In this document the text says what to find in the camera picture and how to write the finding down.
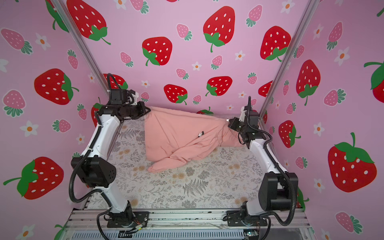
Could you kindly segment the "pink Snoopy hooded jacket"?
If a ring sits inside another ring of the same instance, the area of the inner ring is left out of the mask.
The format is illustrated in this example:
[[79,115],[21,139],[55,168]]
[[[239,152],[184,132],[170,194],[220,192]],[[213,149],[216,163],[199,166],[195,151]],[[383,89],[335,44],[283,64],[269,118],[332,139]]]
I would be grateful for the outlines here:
[[145,116],[150,173],[183,167],[207,157],[217,147],[241,147],[238,133],[222,118],[152,107]]

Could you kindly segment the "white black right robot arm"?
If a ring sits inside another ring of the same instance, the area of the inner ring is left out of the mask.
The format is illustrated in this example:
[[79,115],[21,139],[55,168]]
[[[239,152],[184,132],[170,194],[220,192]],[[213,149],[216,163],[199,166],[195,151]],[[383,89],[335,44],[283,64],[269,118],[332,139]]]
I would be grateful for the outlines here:
[[243,120],[227,120],[229,128],[238,133],[240,143],[246,145],[256,159],[261,161],[260,166],[264,167],[265,173],[258,198],[245,201],[239,212],[227,214],[223,220],[253,225],[261,219],[274,216],[280,225],[288,226],[293,221],[297,208],[299,179],[295,173],[288,172],[272,153],[272,135],[252,125],[257,116],[245,114]]

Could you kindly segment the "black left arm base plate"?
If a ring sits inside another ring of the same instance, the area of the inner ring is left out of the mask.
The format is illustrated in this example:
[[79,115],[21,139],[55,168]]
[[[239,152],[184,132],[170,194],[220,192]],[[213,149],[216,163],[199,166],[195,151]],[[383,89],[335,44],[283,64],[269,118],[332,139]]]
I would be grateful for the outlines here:
[[109,213],[108,228],[128,228],[137,226],[145,228],[148,224],[150,212]]

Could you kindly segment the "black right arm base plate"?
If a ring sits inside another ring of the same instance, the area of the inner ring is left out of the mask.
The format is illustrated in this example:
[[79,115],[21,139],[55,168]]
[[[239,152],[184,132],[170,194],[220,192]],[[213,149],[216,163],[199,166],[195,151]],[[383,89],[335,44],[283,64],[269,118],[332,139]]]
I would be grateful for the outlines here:
[[266,227],[268,222],[260,217],[250,216],[247,211],[227,211],[223,217],[230,227]]

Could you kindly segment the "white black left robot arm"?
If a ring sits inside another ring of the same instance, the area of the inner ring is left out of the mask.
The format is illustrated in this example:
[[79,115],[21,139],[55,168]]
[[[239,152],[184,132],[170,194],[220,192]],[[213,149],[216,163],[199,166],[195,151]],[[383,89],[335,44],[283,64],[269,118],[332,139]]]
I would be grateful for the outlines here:
[[[72,158],[73,172],[69,183],[69,197],[73,203],[80,203],[94,193],[100,193],[107,202],[107,215],[115,225],[118,221],[124,226],[130,225],[135,214],[128,200],[123,197],[115,182],[117,169],[108,162],[118,134],[126,120],[137,120],[150,112],[144,102],[125,103],[110,102],[95,112],[96,129],[90,143],[79,157]],[[75,178],[92,188],[92,191],[81,198],[74,192]]]

